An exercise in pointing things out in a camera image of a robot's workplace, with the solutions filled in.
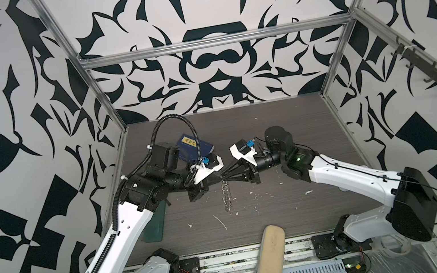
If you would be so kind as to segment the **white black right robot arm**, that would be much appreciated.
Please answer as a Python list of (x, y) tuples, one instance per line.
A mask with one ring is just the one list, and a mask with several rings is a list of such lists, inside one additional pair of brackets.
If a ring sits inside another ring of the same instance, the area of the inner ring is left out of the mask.
[(339, 218), (327, 259), (361, 250), (365, 241), (387, 235), (419, 242), (433, 237), (437, 188), (415, 168), (383, 171), (340, 161), (296, 143), (277, 125), (267, 128), (263, 140), (239, 140), (230, 151), (235, 161), (222, 170), (225, 181), (258, 184), (263, 171), (280, 167), (294, 180), (334, 186), (380, 203), (378, 208)]

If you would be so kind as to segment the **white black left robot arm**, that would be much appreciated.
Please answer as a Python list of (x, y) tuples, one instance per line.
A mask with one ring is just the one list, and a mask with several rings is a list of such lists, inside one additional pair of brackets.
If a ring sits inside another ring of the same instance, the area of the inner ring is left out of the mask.
[[(156, 140), (170, 119), (184, 122), (192, 136), (198, 137), (195, 126), (183, 115), (169, 114), (157, 121), (144, 160), (121, 177), (113, 197), (111, 226), (85, 273), (123, 273), (140, 235), (168, 195), (184, 191), (193, 203), (208, 192), (207, 178), (222, 169), (222, 159), (203, 155), (200, 144), (196, 144), (196, 159), (178, 169), (178, 147)], [(177, 255), (159, 249), (135, 273), (178, 273), (178, 266)]]

